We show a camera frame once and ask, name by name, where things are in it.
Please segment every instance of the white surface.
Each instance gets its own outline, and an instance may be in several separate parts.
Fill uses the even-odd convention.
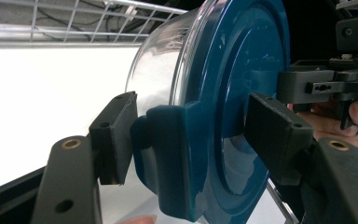
[[[124,91],[136,53],[131,49],[0,49],[0,185],[46,165],[51,146],[85,135],[104,106]],[[158,223],[187,223],[158,210],[136,177],[101,187],[103,223],[141,214]],[[268,194],[248,223],[283,223]]]

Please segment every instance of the wire grid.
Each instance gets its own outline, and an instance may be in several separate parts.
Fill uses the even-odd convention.
[[[184,13],[131,0],[0,0],[0,42],[136,43]]]

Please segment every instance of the wire rack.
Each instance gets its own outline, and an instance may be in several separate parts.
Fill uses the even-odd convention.
[[[0,0],[0,42],[140,43],[183,13],[131,0]]]

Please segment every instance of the blue lid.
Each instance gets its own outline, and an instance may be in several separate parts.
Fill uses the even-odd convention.
[[[281,0],[216,0],[193,50],[184,105],[149,109],[132,126],[136,171],[162,212],[243,223],[268,171],[243,137],[251,91],[274,95],[289,66]]]

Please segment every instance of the screw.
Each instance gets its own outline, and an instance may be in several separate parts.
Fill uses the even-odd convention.
[[[343,31],[344,36],[350,36],[351,35],[351,28],[345,28]]]

